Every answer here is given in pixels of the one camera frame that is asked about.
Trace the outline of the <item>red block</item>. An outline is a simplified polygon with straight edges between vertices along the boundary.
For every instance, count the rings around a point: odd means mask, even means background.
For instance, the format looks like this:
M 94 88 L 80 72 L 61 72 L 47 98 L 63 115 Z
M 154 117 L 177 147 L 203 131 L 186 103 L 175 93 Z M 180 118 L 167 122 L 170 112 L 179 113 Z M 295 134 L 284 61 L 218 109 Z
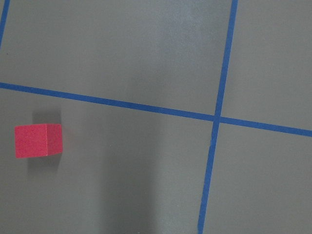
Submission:
M 31 124 L 15 127 L 16 158 L 44 157 L 63 152 L 61 124 Z

